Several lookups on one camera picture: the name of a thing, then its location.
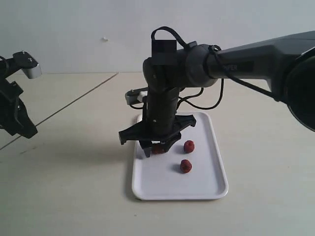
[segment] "white rectangular tray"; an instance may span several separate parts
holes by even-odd
[[[169,152],[147,158],[139,142],[135,142],[132,190],[141,200],[211,200],[224,197],[228,191],[217,140],[208,114],[204,112],[178,113],[194,115],[195,127],[184,129],[182,138]],[[193,140],[195,150],[184,153],[184,143]],[[180,163],[188,159],[192,170],[182,174]]]

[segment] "white wall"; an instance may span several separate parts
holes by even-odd
[[[314,30],[314,9],[314,0],[4,0],[0,55],[28,51],[46,73],[141,71],[159,26],[228,48]]]

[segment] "red fruit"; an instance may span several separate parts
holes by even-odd
[[[184,144],[184,151],[185,153],[191,153],[195,149],[195,144],[192,140],[188,140]]]
[[[162,154],[165,153],[162,144],[157,143],[157,144],[153,144],[152,145],[152,149],[151,149],[152,154]]]
[[[192,169],[192,165],[188,160],[182,160],[181,161],[181,171],[183,173],[188,173]]]

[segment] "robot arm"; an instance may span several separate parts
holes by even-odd
[[[10,135],[20,134],[31,138],[37,133],[35,125],[30,120],[26,107],[19,98],[23,93],[16,83],[9,83],[6,78],[22,69],[24,74],[33,79],[41,75],[38,62],[27,52],[21,51],[13,54],[13,58],[0,61],[0,128]]]
[[[177,116],[177,103],[182,88],[205,88],[218,78],[233,81],[288,105],[292,114],[307,128],[315,131],[315,31],[299,33],[241,47],[221,50],[219,46],[196,42],[186,44],[168,27],[183,49],[171,55],[173,59],[160,63],[155,54],[143,63],[148,83],[143,98],[141,122],[119,132],[121,143],[138,140],[147,157],[152,141],[162,144],[164,151],[180,140],[180,131],[195,126],[193,116]],[[264,79],[271,91],[258,88],[242,79]],[[138,103],[131,91],[126,94],[129,105]]]

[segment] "table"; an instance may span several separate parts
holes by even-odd
[[[67,82],[73,75],[49,76],[63,77],[55,89],[76,81]],[[100,82],[90,84],[90,76],[80,75],[74,97]],[[315,134],[283,104],[229,80],[221,104],[208,111],[228,194],[215,201],[136,200],[131,192],[134,143],[121,146],[118,131],[139,114],[126,105],[125,92],[145,86],[141,73],[120,73],[41,123],[32,139],[19,138],[0,150],[1,235],[314,234]],[[214,104],[219,90],[216,83],[193,101]],[[59,105],[44,94],[25,103],[30,107],[41,100],[40,114],[39,106],[59,109],[72,99],[62,88],[55,92]],[[194,109],[182,104],[180,110]]]

